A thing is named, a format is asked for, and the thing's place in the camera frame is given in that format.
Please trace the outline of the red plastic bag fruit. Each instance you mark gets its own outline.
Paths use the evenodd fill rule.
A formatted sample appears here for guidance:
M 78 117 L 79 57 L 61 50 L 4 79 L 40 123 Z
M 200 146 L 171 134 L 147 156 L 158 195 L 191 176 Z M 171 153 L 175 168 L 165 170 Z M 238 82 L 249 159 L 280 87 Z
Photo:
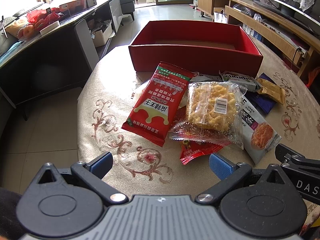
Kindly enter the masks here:
M 48 25 L 61 20 L 64 16 L 60 8 L 30 11 L 27 13 L 28 24 L 19 29 L 17 38 L 19 40 L 27 40 L 38 34 Z

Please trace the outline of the clear packet yellow crispy cake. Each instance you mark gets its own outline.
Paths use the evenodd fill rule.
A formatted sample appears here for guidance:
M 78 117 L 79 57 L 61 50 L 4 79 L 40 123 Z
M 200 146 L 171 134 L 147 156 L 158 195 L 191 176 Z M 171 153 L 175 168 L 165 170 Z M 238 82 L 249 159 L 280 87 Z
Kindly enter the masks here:
M 241 112 L 246 92 L 232 82 L 190 83 L 185 116 L 169 130 L 169 138 L 244 149 Z

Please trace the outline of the small red snack packet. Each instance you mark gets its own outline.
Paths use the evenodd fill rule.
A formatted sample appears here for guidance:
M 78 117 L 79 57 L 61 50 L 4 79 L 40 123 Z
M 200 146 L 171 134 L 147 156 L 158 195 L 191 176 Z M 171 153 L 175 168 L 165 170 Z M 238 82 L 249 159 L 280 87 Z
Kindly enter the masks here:
M 187 165 L 193 159 L 201 156 L 211 155 L 212 153 L 219 152 L 223 146 L 213 144 L 210 142 L 196 142 L 189 140 L 180 141 L 181 155 L 180 161 L 183 165 Z

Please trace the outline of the red spicy strip packet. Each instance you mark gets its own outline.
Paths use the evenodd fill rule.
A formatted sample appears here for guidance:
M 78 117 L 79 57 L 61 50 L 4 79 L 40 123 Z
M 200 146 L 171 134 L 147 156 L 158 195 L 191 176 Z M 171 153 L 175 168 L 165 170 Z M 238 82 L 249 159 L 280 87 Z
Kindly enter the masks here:
M 193 76 L 186 69 L 159 63 L 122 129 L 162 147 Z

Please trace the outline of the white noodle strip snack packet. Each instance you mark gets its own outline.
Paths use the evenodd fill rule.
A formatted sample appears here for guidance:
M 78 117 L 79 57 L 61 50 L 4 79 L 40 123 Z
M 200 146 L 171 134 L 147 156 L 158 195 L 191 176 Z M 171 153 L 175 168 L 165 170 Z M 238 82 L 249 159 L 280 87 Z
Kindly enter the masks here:
M 281 136 L 245 96 L 242 97 L 242 103 L 244 149 L 253 162 L 258 164 L 267 152 L 278 145 Z

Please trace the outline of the blue wafer biscuit packet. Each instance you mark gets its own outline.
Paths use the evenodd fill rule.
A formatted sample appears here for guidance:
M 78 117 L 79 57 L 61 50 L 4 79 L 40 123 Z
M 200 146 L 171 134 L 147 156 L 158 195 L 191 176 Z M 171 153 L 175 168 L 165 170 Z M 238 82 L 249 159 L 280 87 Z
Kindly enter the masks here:
M 260 84 L 261 81 L 250 76 L 248 77 L 252 82 L 255 82 L 255 89 L 253 89 L 253 91 L 246 92 L 245 97 L 256 109 L 263 112 L 265 115 L 268 115 L 276 102 L 270 97 L 258 93 L 258 91 L 262 89 L 262 85 Z

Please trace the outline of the white storage box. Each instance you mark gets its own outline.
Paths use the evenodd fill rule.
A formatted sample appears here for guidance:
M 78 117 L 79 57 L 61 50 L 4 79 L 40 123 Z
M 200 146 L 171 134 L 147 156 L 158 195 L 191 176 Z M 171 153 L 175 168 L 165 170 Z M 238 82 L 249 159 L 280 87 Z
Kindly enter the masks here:
M 99 29 L 92 33 L 92 40 L 95 47 L 104 46 L 110 38 L 115 36 L 112 29 L 112 24 L 109 24 L 105 29 Z

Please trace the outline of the wooden shelf unit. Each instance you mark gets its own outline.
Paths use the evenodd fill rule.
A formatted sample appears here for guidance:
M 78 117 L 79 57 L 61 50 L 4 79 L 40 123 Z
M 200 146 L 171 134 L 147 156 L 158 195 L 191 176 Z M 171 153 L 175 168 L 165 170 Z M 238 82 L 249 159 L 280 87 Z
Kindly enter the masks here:
M 241 22 L 257 31 L 289 60 L 297 75 L 307 80 L 319 68 L 319 39 L 291 20 L 253 0 L 197 0 L 202 15 L 224 10 L 228 23 Z

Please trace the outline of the white blue carton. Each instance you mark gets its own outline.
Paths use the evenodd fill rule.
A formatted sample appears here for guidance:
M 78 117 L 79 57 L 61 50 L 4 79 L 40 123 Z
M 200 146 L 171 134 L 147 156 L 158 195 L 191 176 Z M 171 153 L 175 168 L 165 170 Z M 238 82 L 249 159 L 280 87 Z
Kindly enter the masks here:
M 251 35 L 252 37 L 256 38 L 258 41 L 262 40 L 263 37 L 257 31 L 255 31 L 254 29 L 249 27 L 248 25 L 243 23 L 242 28 L 248 35 Z

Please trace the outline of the white duck snack packet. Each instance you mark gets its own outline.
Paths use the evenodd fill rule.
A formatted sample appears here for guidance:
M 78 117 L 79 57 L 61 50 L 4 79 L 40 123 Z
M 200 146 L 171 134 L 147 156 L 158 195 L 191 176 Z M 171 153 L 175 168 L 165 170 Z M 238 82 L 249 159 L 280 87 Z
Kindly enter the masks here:
M 219 75 L 201 74 L 199 72 L 193 72 L 193 77 L 190 80 L 192 82 L 222 82 Z

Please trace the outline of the red cardboard box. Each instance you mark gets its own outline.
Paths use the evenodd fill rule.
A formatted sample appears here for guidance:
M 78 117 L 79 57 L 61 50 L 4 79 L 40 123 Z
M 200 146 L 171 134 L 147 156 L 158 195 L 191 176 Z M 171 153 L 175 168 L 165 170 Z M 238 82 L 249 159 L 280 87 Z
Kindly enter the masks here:
M 153 72 L 166 62 L 191 72 L 256 77 L 263 55 L 242 27 L 196 20 L 150 21 L 129 45 L 133 67 Z

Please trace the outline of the Kaprons wafer bar packet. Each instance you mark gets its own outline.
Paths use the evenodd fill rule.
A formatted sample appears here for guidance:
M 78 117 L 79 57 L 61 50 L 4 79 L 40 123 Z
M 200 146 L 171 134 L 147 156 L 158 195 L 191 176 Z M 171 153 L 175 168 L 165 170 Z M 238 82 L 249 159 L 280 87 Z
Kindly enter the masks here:
M 219 72 L 221 79 L 225 82 L 236 83 L 245 87 L 249 92 L 256 92 L 261 89 L 261 85 L 253 77 L 230 71 Z

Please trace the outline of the gold biscuit packet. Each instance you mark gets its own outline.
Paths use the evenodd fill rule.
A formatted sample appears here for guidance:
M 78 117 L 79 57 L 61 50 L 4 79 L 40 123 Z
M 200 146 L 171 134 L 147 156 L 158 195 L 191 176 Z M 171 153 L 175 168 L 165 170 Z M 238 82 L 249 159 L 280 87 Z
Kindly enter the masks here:
M 272 100 L 284 105 L 285 103 L 285 90 L 278 85 L 262 78 L 257 78 L 256 81 L 260 85 L 260 89 L 257 92 L 260 95 L 267 96 Z

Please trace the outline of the dark tv cabinet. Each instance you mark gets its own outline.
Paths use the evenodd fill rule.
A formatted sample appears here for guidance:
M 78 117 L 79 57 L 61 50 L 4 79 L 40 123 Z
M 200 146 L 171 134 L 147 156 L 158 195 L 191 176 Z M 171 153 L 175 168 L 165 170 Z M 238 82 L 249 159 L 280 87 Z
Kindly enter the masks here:
M 100 60 L 87 22 L 111 20 L 112 3 L 119 0 L 98 0 L 10 53 L 1 63 L 1 94 L 14 110 L 26 117 L 28 103 L 86 83 Z

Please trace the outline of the grey sofa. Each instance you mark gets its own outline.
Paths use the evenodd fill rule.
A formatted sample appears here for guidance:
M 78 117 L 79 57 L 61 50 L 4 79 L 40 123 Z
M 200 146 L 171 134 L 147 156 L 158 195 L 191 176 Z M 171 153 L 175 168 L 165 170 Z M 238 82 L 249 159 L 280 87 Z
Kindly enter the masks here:
M 135 1 L 136 0 L 120 0 L 120 6 L 124 15 L 131 15 L 132 20 L 135 20 Z

